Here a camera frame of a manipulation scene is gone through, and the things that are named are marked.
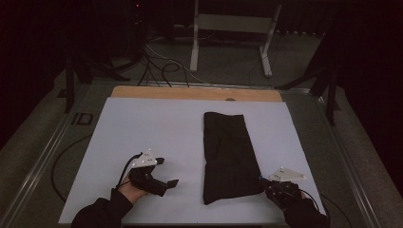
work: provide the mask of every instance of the metal rail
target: metal rail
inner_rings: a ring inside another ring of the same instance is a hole
[[[60,121],[55,131],[53,132],[48,144],[43,150],[41,156],[29,170],[29,173],[24,179],[20,189],[15,195],[7,211],[1,218],[0,228],[12,227],[15,221],[18,220],[19,216],[21,215],[25,206],[28,203],[30,196],[35,190],[36,185],[42,178],[42,175],[44,174],[53,154],[57,150],[60,141],[63,139],[63,136],[67,131],[68,125],[70,124],[73,115],[78,108],[78,105],[85,98],[88,90],[89,85],[80,85],[80,88],[76,94],[76,102],[74,106],[71,108],[70,112],[66,114]]]

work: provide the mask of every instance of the table leg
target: table leg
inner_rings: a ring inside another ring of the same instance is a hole
[[[193,27],[193,47],[192,56],[190,58],[190,71],[195,73],[198,71],[198,60],[199,60],[199,0],[195,0],[195,17],[194,17],[194,27]]]

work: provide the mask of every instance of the table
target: table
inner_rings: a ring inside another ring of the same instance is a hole
[[[179,179],[164,197],[146,196],[125,224],[283,223],[282,212],[264,194],[202,203],[202,113],[243,114],[263,177],[282,165],[303,173],[296,183],[318,202],[317,188],[287,106],[276,91],[117,86],[101,114],[71,188],[60,223],[99,197],[109,197],[125,162],[151,148],[165,158],[153,172],[160,181]]]

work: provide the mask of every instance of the black cloth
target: black cloth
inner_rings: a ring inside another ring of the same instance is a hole
[[[290,206],[285,210],[284,218],[292,228],[330,228],[330,221],[318,212],[311,199]]]
[[[259,165],[243,115],[206,112],[203,134],[204,204],[263,192]]]
[[[81,209],[71,223],[71,228],[121,228],[122,218],[133,204],[121,192],[112,189],[110,200],[98,198]]]

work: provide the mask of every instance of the folded black cloth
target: folded black cloth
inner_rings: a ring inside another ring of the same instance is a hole
[[[204,113],[204,204],[263,192],[243,115]]]

